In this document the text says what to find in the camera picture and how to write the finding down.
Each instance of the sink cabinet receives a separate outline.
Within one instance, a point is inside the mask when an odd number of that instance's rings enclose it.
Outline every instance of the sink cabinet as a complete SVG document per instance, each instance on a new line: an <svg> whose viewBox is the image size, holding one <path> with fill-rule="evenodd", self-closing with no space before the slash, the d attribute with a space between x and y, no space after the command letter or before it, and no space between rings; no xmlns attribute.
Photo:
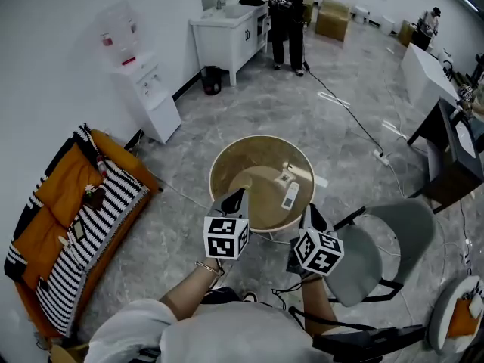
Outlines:
<svg viewBox="0 0 484 363"><path fill-rule="evenodd" d="M228 12L244 13L235 8ZM254 7L240 17L227 18L222 14L214 11L204 19L192 20L191 25L200 67L218 66L228 70L230 84L236 86L237 71L262 48L267 51L267 32L271 29L268 7Z"/></svg>

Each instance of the faucet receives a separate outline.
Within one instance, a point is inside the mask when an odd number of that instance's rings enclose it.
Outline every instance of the faucet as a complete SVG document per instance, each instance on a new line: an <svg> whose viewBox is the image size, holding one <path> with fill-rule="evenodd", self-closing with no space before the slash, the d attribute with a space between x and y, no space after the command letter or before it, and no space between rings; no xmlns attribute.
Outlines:
<svg viewBox="0 0 484 363"><path fill-rule="evenodd" d="M222 7L225 7L225 0L222 3L222 0L217 0L217 7L216 9L222 9Z"/></svg>

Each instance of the striped blanket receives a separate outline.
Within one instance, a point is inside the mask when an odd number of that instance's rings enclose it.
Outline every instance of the striped blanket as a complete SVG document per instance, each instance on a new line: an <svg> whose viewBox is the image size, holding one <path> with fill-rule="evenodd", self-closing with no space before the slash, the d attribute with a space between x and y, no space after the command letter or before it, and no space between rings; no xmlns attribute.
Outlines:
<svg viewBox="0 0 484 363"><path fill-rule="evenodd" d="M79 127L76 133L85 142L94 145L87 126ZM77 306L89 272L110 244L118 227L124 223L126 216L149 191L113 161L105 157L104 162L107 176L100 188L103 188L106 194L101 209L93 210L84 205L81 207L74 222L81 221L85 235L77 240L73 225L67 229L71 249L64 248L60 252L48 280L40 279L36 288L42 310L54 328L66 337L70 337L73 331ZM42 176L37 189L46 178L47 176ZM33 194L26 209L38 209L42 206L42 202ZM26 260L11 244L5 260L5 271L21 270L25 265Z"/></svg>

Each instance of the power strip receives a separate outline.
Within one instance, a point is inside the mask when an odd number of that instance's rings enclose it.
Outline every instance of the power strip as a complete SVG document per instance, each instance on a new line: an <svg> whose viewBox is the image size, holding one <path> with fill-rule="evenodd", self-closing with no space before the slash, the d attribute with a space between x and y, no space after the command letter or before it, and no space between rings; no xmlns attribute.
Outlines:
<svg viewBox="0 0 484 363"><path fill-rule="evenodd" d="M381 157L378 150L373 151L373 156L375 156L384 166L389 166L389 161L386 156Z"/></svg>

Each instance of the orange cushion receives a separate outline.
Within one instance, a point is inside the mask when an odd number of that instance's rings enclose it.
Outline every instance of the orange cushion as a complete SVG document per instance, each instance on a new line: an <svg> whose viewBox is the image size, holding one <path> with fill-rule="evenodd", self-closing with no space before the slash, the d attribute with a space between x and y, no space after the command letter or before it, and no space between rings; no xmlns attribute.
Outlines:
<svg viewBox="0 0 484 363"><path fill-rule="evenodd" d="M68 228L81 208L85 186L91 184L97 187L102 181L98 169L74 144L37 190L36 196L48 206L62 226Z"/></svg>
<svg viewBox="0 0 484 363"><path fill-rule="evenodd" d="M455 303L447 337L460 337L474 335L481 317L473 318L469 311L470 299L458 299Z"/></svg>
<svg viewBox="0 0 484 363"><path fill-rule="evenodd" d="M59 236L67 238L66 229L59 224L48 207L43 206L22 235L14 241L14 246L28 262L22 278L30 289L36 289L39 276L47 281L51 274L63 247Z"/></svg>

